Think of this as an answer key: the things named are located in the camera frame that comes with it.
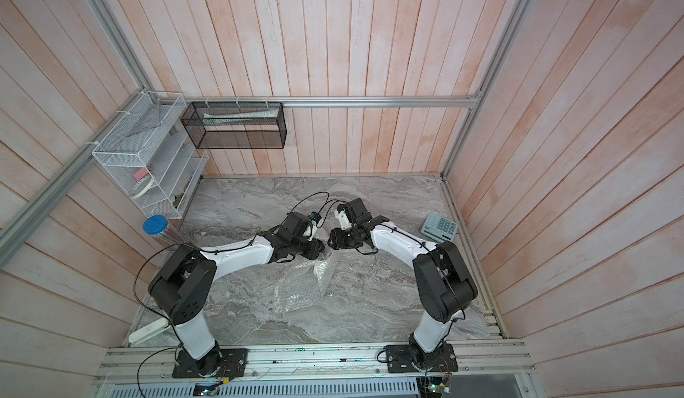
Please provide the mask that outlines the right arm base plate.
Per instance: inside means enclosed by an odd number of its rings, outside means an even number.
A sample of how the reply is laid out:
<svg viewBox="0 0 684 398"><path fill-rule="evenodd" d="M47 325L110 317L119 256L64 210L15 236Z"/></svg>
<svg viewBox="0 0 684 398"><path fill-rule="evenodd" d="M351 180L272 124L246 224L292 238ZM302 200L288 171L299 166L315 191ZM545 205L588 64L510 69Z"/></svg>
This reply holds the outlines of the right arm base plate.
<svg viewBox="0 0 684 398"><path fill-rule="evenodd" d="M442 343L431 353L425 353L417 345L388 345L384 351L390 373L450 374L459 370L454 348L447 343Z"/></svg>

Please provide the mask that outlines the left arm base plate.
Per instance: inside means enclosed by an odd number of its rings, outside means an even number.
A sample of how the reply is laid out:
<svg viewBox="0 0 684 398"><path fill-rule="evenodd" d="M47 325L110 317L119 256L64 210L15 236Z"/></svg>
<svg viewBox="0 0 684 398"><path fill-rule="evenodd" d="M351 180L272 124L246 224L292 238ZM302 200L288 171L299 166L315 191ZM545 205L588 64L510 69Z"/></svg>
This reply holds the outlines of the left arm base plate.
<svg viewBox="0 0 684 398"><path fill-rule="evenodd" d="M241 378L248 353L245 348L216 348L200 360L194 360L187 351L181 350L172 378Z"/></svg>

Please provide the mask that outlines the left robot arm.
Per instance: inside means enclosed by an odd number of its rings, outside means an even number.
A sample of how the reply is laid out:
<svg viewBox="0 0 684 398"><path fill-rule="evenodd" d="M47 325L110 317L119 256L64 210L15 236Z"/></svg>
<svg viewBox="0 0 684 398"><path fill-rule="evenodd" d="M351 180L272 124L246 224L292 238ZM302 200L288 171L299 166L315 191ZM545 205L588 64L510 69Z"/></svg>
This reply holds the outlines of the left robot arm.
<svg viewBox="0 0 684 398"><path fill-rule="evenodd" d="M203 314L215 280L252 266L288 263L297 255L317 259L324 248L315 237L321 222L317 212L290 212L280 224L245 241L213 248L178 245L148 292L173 326L185 355L211 364L220 357L220 346Z"/></svg>

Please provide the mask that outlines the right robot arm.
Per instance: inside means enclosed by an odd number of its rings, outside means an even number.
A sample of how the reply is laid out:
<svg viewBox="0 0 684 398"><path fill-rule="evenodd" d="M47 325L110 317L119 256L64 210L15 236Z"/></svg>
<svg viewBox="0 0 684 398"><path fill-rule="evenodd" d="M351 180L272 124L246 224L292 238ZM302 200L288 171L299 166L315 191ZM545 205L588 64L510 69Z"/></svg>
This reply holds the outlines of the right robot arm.
<svg viewBox="0 0 684 398"><path fill-rule="evenodd" d="M459 248L451 241L424 241L386 216L372 216L359 198L340 204L335 217L340 226L331 231L329 247L342 250L368 246L389 253L413 269L424 314L409 343L420 356L436 353L452 325L467 319L466 310L478 296Z"/></svg>

